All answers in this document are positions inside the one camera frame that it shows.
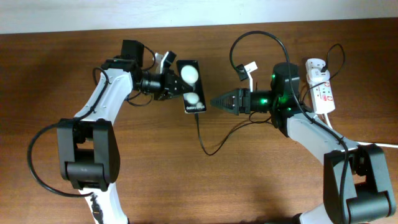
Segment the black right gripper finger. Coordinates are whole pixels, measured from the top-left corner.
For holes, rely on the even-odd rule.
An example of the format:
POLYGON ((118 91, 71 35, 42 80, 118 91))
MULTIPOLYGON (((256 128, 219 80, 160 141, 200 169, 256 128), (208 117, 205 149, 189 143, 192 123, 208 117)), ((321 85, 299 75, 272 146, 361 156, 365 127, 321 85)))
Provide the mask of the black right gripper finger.
POLYGON ((220 110, 224 110, 231 114, 239 114, 239 107, 234 101, 225 101, 225 100, 211 100, 211 106, 218 108, 220 110))
POLYGON ((235 100, 239 96, 239 88, 228 91, 226 93, 222 93, 220 96, 216 96, 211 99, 211 101, 219 101, 219 100, 235 100))

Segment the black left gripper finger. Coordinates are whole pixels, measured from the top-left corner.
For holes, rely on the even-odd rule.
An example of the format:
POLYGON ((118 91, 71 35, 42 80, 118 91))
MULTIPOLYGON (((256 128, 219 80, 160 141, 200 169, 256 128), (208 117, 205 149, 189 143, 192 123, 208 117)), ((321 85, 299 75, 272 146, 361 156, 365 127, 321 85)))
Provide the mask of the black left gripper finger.
POLYGON ((174 85, 176 89, 190 89, 190 85, 185 82, 180 76, 175 75, 174 79, 174 85))
POLYGON ((169 98, 178 98, 178 97, 182 97, 184 94, 186 93, 191 93, 193 92, 193 90, 189 90, 189 89, 173 89, 169 91, 169 98))

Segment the black smartphone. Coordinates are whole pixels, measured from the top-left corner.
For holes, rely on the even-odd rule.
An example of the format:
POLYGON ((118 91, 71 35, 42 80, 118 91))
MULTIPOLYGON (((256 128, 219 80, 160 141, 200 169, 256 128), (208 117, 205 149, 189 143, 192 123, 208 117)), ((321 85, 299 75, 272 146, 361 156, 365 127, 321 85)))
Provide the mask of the black smartphone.
POLYGON ((191 93, 183 95, 184 110, 187 114, 204 113, 207 110, 199 64, 197 60, 178 60, 180 77, 190 85, 191 93))

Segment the white power strip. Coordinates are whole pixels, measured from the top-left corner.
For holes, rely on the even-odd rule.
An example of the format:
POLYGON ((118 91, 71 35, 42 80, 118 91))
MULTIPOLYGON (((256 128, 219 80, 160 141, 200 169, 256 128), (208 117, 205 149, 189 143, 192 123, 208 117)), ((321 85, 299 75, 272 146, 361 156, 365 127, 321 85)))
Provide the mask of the white power strip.
MULTIPOLYGON (((305 67, 308 72, 310 69, 322 68, 326 65, 326 62, 319 58, 310 58, 306 61, 305 67)), ((321 82, 318 84, 309 84, 310 95, 313 104, 313 110, 316 114, 327 114, 331 113, 335 109, 335 102, 331 90, 330 81, 321 82)))

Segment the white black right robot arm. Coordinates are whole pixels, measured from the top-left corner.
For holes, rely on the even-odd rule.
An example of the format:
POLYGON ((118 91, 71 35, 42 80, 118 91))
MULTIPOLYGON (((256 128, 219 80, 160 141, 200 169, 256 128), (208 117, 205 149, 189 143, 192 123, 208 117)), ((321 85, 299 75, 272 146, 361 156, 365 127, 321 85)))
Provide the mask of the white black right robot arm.
POLYGON ((383 150, 361 145, 329 128, 299 102, 298 67, 274 66, 270 90, 238 88, 212 106, 239 115, 270 113, 273 126, 300 143, 323 165, 323 202, 293 223, 368 223, 395 214, 397 204, 383 150))

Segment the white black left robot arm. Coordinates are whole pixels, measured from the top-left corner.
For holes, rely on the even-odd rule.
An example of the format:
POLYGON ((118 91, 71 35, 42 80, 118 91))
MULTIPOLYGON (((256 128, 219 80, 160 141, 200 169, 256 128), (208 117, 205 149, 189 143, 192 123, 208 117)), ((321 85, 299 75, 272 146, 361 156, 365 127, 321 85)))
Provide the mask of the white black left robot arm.
POLYGON ((150 73, 141 67, 136 59, 107 59, 87 104, 57 129, 61 176, 85 198, 95 223, 129 223, 116 188, 120 155, 113 130, 128 94, 138 90, 166 100, 193 91, 168 68, 150 73))

